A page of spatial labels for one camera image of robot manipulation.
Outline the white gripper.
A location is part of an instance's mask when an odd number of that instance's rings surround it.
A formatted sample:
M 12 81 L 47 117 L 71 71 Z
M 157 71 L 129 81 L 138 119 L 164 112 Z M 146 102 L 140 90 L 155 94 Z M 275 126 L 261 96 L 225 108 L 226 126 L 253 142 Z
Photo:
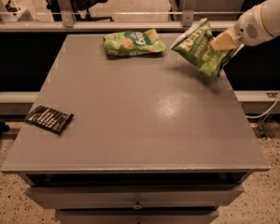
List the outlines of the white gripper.
M 209 42 L 213 50 L 231 50 L 242 44 L 254 47 L 273 39 L 262 22 L 261 5 L 243 13 L 234 25 L 235 31 L 227 30 Z

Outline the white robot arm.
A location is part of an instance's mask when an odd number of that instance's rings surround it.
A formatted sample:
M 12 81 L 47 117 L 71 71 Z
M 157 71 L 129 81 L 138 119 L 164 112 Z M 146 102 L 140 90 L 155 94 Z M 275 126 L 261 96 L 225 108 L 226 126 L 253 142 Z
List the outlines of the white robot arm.
M 266 0 L 243 13 L 229 29 L 210 43 L 214 50 L 255 47 L 280 36 L 280 0 Z

